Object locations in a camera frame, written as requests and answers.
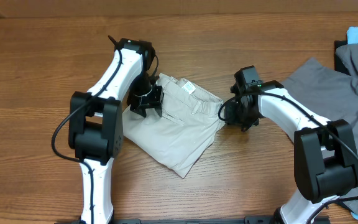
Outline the beige shorts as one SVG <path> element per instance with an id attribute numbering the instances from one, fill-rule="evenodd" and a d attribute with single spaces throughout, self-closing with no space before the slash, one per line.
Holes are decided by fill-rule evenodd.
<path id="1" fill-rule="evenodd" d="M 142 117 L 126 108 L 124 135 L 185 178 L 224 126 L 218 118 L 223 100 L 185 78 L 161 73 L 157 84 L 163 87 L 162 114 L 151 109 Z"/>

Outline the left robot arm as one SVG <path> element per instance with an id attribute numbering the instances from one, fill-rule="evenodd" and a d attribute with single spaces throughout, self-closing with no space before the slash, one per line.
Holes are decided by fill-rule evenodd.
<path id="1" fill-rule="evenodd" d="M 113 44 L 114 58 L 101 79 L 70 100 L 68 145 L 83 177 L 80 223 L 112 223 L 112 165 L 124 140 L 122 102 L 142 117 L 147 109 L 162 114 L 162 87 L 147 73 L 157 58 L 152 44 L 130 39 Z"/>

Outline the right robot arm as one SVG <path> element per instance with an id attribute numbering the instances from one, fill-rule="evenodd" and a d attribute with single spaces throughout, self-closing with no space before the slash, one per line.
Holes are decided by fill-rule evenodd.
<path id="1" fill-rule="evenodd" d="M 358 187 L 358 155 L 349 123 L 331 121 L 297 102 L 277 81 L 263 82 L 253 66 L 234 75 L 234 97 L 219 109 L 219 119 L 242 131 L 268 118 L 284 130 L 294 147 L 297 190 L 272 216 L 245 223 L 329 223 L 318 214 Z"/>

